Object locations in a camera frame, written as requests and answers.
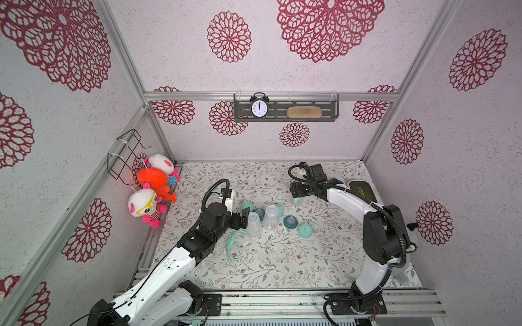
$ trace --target white robotic arm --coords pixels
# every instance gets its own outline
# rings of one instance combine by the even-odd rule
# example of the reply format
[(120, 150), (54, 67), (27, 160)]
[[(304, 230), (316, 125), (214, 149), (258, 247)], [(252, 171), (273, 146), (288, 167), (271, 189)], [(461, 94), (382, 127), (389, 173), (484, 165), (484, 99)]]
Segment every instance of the white robotic arm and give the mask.
[[(398, 248), (402, 246), (399, 246), (398, 229), (391, 230), (385, 220), (393, 215), (392, 219), (400, 226), (404, 245), (410, 245), (400, 210), (395, 206), (371, 203), (347, 190), (340, 181), (327, 179), (320, 164), (309, 167), (301, 163), (299, 167), (305, 167), (307, 179), (296, 178), (289, 171), (292, 178), (299, 180), (290, 186), (293, 197), (316, 195), (343, 208), (363, 224), (363, 248), (368, 257), (350, 293), (352, 296), (371, 295), (389, 276), (390, 266), (397, 264), (401, 257), (398, 255)], [(205, 194), (202, 209), (209, 194), (224, 180), (214, 184)], [(227, 187), (221, 190), (222, 198), (226, 200), (211, 203), (203, 209), (196, 224), (138, 284), (115, 298), (110, 305), (104, 300), (96, 303), (87, 326), (161, 326), (181, 314), (200, 311), (203, 291), (191, 281), (180, 284), (169, 296), (162, 296), (213, 251), (226, 230), (246, 228), (250, 210), (243, 210), (241, 215), (231, 212), (233, 193), (228, 188), (228, 180), (226, 182)], [(369, 304), (372, 303), (358, 302), (357, 310), (365, 311)]]
[[(327, 199), (332, 204), (335, 204), (347, 211), (350, 215), (361, 222), (361, 224), (364, 223), (364, 216), (368, 212), (377, 212), (375, 208), (371, 207), (361, 198), (340, 189), (329, 188), (327, 190)], [(389, 259), (384, 265), (381, 265), (380, 263), (372, 260), (369, 256), (366, 257), (362, 271), (355, 281), (355, 284), (357, 285), (357, 288), (361, 294), (369, 293), (378, 287), (379, 283), (383, 280), (386, 274), (388, 266), (391, 263), (397, 263), (398, 261), (399, 258), (393, 257)]]

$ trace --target clock face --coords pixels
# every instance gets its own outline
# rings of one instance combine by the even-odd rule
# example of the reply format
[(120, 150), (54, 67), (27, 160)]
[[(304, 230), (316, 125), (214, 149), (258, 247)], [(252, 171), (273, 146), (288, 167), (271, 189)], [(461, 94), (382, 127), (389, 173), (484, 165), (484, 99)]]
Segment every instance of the clock face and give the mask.
[(263, 100), (252, 102), (252, 114), (257, 118), (262, 118), (268, 113), (268, 104)]

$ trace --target black cable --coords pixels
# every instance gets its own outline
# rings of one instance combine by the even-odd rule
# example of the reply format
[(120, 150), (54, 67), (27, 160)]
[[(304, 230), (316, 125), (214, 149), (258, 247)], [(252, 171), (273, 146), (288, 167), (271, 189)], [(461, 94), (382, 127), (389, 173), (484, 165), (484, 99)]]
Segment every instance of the black cable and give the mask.
[(366, 199), (364, 196), (362, 196), (362, 195), (360, 195), (360, 194), (358, 194), (358, 193), (356, 193), (356, 192), (354, 192), (354, 191), (352, 191), (352, 190), (350, 190), (348, 188), (344, 188), (344, 187), (341, 187), (341, 186), (338, 186), (338, 185), (327, 184), (326, 182), (319, 182), (319, 181), (313, 181), (313, 180), (298, 178), (298, 177), (292, 175), (292, 170), (295, 169), (296, 167), (302, 168), (302, 166), (300, 166), (298, 164), (293, 165), (293, 166), (288, 168), (288, 175), (292, 179), (294, 179), (294, 180), (301, 181), (301, 182), (306, 182), (306, 183), (313, 184), (313, 185), (327, 186), (329, 188), (339, 189), (339, 190), (347, 192), (347, 193), (349, 193), (351, 195), (356, 196), (357, 198), (361, 199), (362, 201), (364, 201), (367, 204), (372, 203), (371, 200)]
[[(219, 186), (220, 184), (222, 183), (225, 183), (225, 188), (226, 188), (226, 193), (228, 192), (228, 190), (230, 189), (230, 181), (228, 181), (228, 179), (221, 179), (221, 180), (218, 180), (216, 183), (214, 183), (210, 189), (207, 190), (207, 192), (205, 193), (205, 195), (203, 196), (203, 201), (201, 202), (201, 212), (203, 212), (204, 210), (207, 209), (207, 200), (208, 198), (210, 197), (210, 195), (212, 195), (212, 192), (213, 190)], [(227, 197), (226, 196), (223, 196), (223, 201), (222, 203), (224, 204), (225, 201), (227, 200)]]
[(331, 184), (327, 184), (325, 182), (319, 182), (319, 181), (313, 181), (313, 180), (308, 180), (308, 179), (301, 179), (301, 178), (298, 178), (294, 175), (292, 175), (292, 170), (295, 169), (296, 167), (299, 167), (299, 168), (302, 168), (302, 166), (296, 164), (296, 165), (293, 165), (291, 167), (288, 168), (288, 175), (294, 179), (294, 180), (297, 180), (297, 181), (301, 181), (301, 182), (306, 182), (306, 183), (310, 183), (310, 184), (314, 184), (314, 185), (320, 185), (320, 186), (326, 186), (326, 187), (329, 187), (329, 188), (334, 188), (334, 189), (339, 189), (339, 190), (342, 190), (344, 192), (347, 192), (351, 195), (354, 195), (356, 196), (357, 198), (363, 200), (365, 203), (369, 204), (371, 207), (375, 208), (377, 210), (377, 212), (379, 212), (380, 214), (382, 214), (386, 220), (390, 223), (394, 233), (397, 235), (397, 238), (399, 240), (399, 247), (400, 247), (400, 262), (399, 263), (391, 263), (388, 268), (393, 268), (393, 267), (403, 267), (405, 264), (406, 264), (406, 243), (400, 233), (400, 229), (399, 229), (399, 226), (397, 225), (397, 222), (395, 222), (394, 218), (384, 209), (382, 209), (381, 207), (379, 207), (378, 205), (376, 205), (375, 203), (373, 203), (371, 200), (368, 200), (366, 198), (364, 198), (362, 195), (348, 189), (348, 188), (344, 188), (344, 187), (341, 187), (341, 186), (337, 186), (337, 185), (331, 185)]
[[(223, 182), (226, 182), (227, 183), (227, 189), (230, 189), (230, 183), (227, 179), (221, 179), (219, 180), (218, 182), (216, 182), (208, 191), (207, 193), (205, 194), (205, 196), (203, 197), (203, 205), (202, 207), (205, 206), (206, 204), (206, 201), (208, 199), (208, 197), (210, 197), (210, 195), (212, 194), (212, 190), (214, 190), (214, 188), (216, 188), (219, 184), (223, 183)], [(152, 271), (150, 271), (150, 273), (147, 275), (147, 277), (145, 278), (145, 280), (143, 281), (143, 283), (140, 285), (140, 287), (138, 288), (138, 290), (136, 292), (134, 292), (134, 294), (130, 297), (130, 299), (133, 299), (136, 297), (136, 295), (138, 294), (138, 292), (141, 290), (141, 288), (143, 288), (143, 286), (145, 285), (145, 283), (149, 280), (149, 277), (154, 273), (154, 271), (156, 270), (156, 268), (160, 265), (160, 262), (163, 261), (163, 259), (165, 259), (166, 256), (168, 256), (173, 250), (174, 248), (176, 248), (176, 246), (174, 246), (172, 249), (169, 250), (169, 252), (167, 252), (158, 262), (158, 264), (156, 264), (156, 266), (154, 266), (154, 268), (152, 269)], [(115, 311), (116, 309), (122, 307), (124, 304), (127, 303), (127, 300), (125, 302), (123, 302), (121, 305), (117, 306), (117, 307), (114, 307), (112, 309), (109, 309), (109, 310), (106, 310), (106, 311), (99, 311), (99, 312), (90, 312), (86, 315), (83, 315), (82, 317), (76, 319), (75, 321), (73, 321), (69, 326), (73, 326), (75, 323), (77, 323), (78, 321), (82, 320), (83, 318), (87, 317), (87, 316), (90, 316), (90, 315), (99, 315), (101, 313), (108, 313), (108, 312), (113, 312)], [(206, 307), (207, 309), (207, 315), (205, 317), (205, 321), (203, 322), (203, 325), (205, 325), (205, 322), (207, 321), (207, 318), (208, 318), (208, 313), (209, 313), (209, 309), (208, 309), (208, 306), (206, 304), (204, 304), (204, 306)]]
[(83, 318), (87, 317), (87, 316), (90, 316), (90, 315), (99, 315), (101, 313), (107, 313), (107, 312), (113, 312), (115, 311), (116, 309), (122, 307), (124, 304), (126, 304), (127, 301), (125, 301), (124, 303), (122, 303), (121, 305), (115, 307), (115, 308), (112, 308), (112, 309), (109, 309), (109, 310), (106, 310), (106, 311), (99, 311), (99, 312), (90, 312), (86, 315), (83, 315), (81, 316), (80, 318), (76, 319), (75, 321), (73, 321), (69, 326), (73, 326), (75, 323), (77, 323), (78, 321), (82, 320)]
[(380, 291), (382, 291), (382, 288), (386, 284), (386, 282), (388, 282), (388, 279), (389, 279), (389, 277), (390, 277), (390, 275), (392, 273), (392, 268), (394, 268), (394, 267), (399, 267), (400, 268), (400, 267), (403, 267), (406, 264), (406, 243), (405, 243), (405, 241), (404, 241), (404, 239), (403, 239), (403, 237), (401, 235), (401, 232), (400, 232), (399, 226), (397, 225), (397, 222), (394, 220), (394, 218), (386, 210), (384, 210), (383, 208), (379, 207), (378, 205), (373, 203), (371, 200), (366, 199), (362, 195), (360, 195), (360, 194), (358, 194), (358, 193), (356, 193), (356, 192), (354, 192), (354, 191), (352, 191), (352, 190), (350, 190), (348, 188), (344, 188), (344, 187), (337, 186), (337, 185), (331, 185), (331, 184), (328, 184), (326, 182), (318, 182), (318, 181), (298, 178), (298, 177), (292, 175), (292, 170), (294, 168), (296, 168), (296, 167), (302, 168), (302, 166), (300, 166), (298, 164), (293, 165), (293, 166), (288, 168), (288, 175), (292, 179), (297, 180), (297, 181), (301, 181), (301, 182), (305, 182), (305, 183), (309, 183), (309, 184), (315, 184), (315, 185), (325, 186), (325, 187), (328, 187), (328, 188), (339, 189), (339, 190), (342, 190), (344, 192), (348, 192), (351, 195), (356, 196), (357, 198), (363, 200), (365, 203), (369, 204), (371, 207), (376, 209), (377, 212), (379, 212), (380, 214), (382, 214), (385, 217), (385, 219), (390, 223), (394, 233), (397, 235), (397, 238), (399, 240), (400, 262), (399, 263), (391, 263), (390, 265), (388, 265), (388, 268), (386, 270), (386, 274), (384, 275), (384, 278), (381, 281), (381, 283), (379, 283), (378, 287), (376, 287), (375, 289), (371, 290), (370, 292), (368, 292), (366, 294), (363, 294), (363, 295), (360, 295), (360, 296), (328, 299), (328, 300), (325, 301), (325, 303), (323, 304), (323, 312), (324, 312), (326, 318), (328, 319), (328, 321), (330, 323), (332, 323), (333, 326), (339, 326), (336, 322), (333, 321), (332, 318), (330, 318), (330, 316), (328, 314), (328, 311), (326, 310), (326, 307), (328, 307), (328, 305), (331, 304), (332, 302), (336, 302), (336, 301), (356, 301), (356, 300), (361, 300), (361, 299), (365, 299), (365, 298), (377, 295)]
[(394, 233), (397, 235), (397, 238), (399, 240), (399, 247), (400, 247), (400, 261), (398, 263), (391, 263), (388, 265), (388, 268), (391, 269), (393, 267), (404, 267), (406, 265), (406, 242), (404, 241), (404, 238), (401, 235), (399, 225), (397, 225), (397, 222), (395, 222), (395, 219), (384, 209), (376, 205), (375, 203), (371, 203), (371, 207), (375, 208), (377, 212), (384, 215), (388, 223), (390, 223), (391, 228), (393, 229)]

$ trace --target orange plush toy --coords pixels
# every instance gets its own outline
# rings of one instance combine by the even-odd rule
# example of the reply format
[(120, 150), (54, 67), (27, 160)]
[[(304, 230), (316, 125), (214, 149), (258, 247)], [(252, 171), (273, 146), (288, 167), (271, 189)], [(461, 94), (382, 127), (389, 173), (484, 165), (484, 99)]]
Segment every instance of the orange plush toy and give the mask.
[(170, 187), (167, 186), (169, 178), (160, 169), (155, 167), (142, 168), (138, 171), (137, 178), (139, 183), (145, 186), (145, 183), (150, 185), (150, 188), (154, 190), (164, 200), (172, 200), (176, 202), (176, 194), (169, 194)]

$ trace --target robotic arm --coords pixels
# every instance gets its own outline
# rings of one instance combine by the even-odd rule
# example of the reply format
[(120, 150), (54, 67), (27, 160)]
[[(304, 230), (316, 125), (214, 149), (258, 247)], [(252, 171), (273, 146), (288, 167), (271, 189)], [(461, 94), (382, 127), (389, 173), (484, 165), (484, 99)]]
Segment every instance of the robotic arm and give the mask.
[[(206, 201), (221, 183), (222, 202)], [(89, 314), (87, 326), (161, 326), (184, 313), (196, 314), (203, 303), (203, 290), (191, 281), (181, 283), (176, 290), (162, 296), (187, 272), (196, 267), (213, 250), (217, 241), (229, 229), (247, 227), (250, 208), (241, 215), (232, 213), (233, 191), (226, 179), (216, 182), (203, 197), (202, 212), (196, 223), (176, 246), (143, 278), (109, 305), (97, 302)]]
[[(292, 175), (297, 167), (303, 178)], [(347, 189), (341, 181), (328, 179), (320, 164), (308, 166), (302, 162), (290, 167), (288, 174), (296, 180), (290, 185), (294, 198), (317, 196), (343, 208), (363, 224), (363, 248), (368, 257), (349, 296), (342, 299), (351, 302), (355, 312), (372, 311), (372, 305), (382, 301), (378, 296), (391, 269), (404, 266), (406, 248), (411, 245), (399, 208), (371, 202)]]
[[(303, 178), (292, 175), (292, 169), (297, 167)], [(347, 297), (326, 300), (326, 317), (336, 325), (326, 312), (326, 306), (332, 301), (348, 301), (357, 313), (372, 311), (372, 305), (382, 301), (379, 294), (391, 268), (402, 267), (406, 262), (410, 240), (400, 210), (394, 205), (370, 202), (347, 189), (341, 181), (328, 179), (320, 164), (308, 166), (302, 162), (290, 167), (288, 173), (295, 180), (290, 185), (294, 198), (317, 196), (340, 206), (363, 224), (363, 248), (368, 255), (363, 270)], [(226, 188), (221, 189), (221, 203), (206, 207), (212, 191), (223, 182)], [(247, 227), (250, 209), (244, 209), (241, 215), (232, 213), (233, 197), (228, 180), (216, 182), (205, 193), (202, 212), (194, 226), (138, 284), (110, 304), (103, 299), (97, 302), (87, 315), (87, 326), (161, 326), (181, 314), (198, 313), (203, 290), (191, 281), (181, 283), (172, 294), (163, 295), (214, 250), (216, 242), (229, 228)]]

